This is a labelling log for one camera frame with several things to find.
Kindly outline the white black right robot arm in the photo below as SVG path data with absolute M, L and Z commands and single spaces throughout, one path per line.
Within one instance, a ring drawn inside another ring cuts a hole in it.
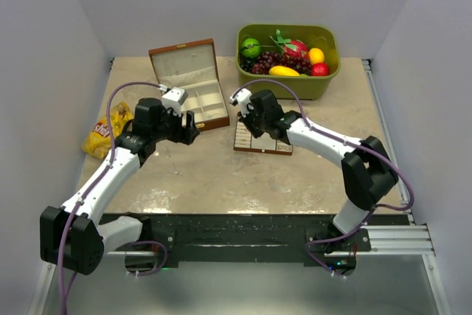
M 310 121 L 301 110 L 284 111 L 268 89 L 255 93 L 240 89 L 229 102 L 239 107 L 239 121 L 254 138 L 268 134 L 286 145 L 316 153 L 341 169 L 347 201 L 332 221 L 328 240 L 339 251 L 351 246 L 353 230 L 398 183 L 398 173 L 382 142 L 374 136 L 359 139 L 336 133 Z

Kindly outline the brown jewelry box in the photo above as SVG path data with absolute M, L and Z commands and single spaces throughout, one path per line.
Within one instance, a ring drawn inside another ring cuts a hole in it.
M 158 83 L 187 91 L 182 110 L 194 112 L 200 131 L 230 125 L 211 38 L 150 49 L 148 55 Z M 223 109 L 226 116 L 207 120 L 204 113 L 213 109 Z

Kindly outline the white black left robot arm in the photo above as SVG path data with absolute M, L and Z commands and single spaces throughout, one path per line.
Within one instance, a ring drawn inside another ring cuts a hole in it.
M 103 255 L 130 244 L 147 249 L 153 241 L 149 223 L 126 214 L 115 221 L 100 220 L 123 184 L 167 140 L 191 145 L 199 135 L 194 114 L 183 112 L 186 94 L 172 89 L 161 98 L 142 98 L 131 124 L 116 138 L 92 177 L 60 207 L 47 207 L 40 216 L 40 256 L 71 271 L 92 273 Z

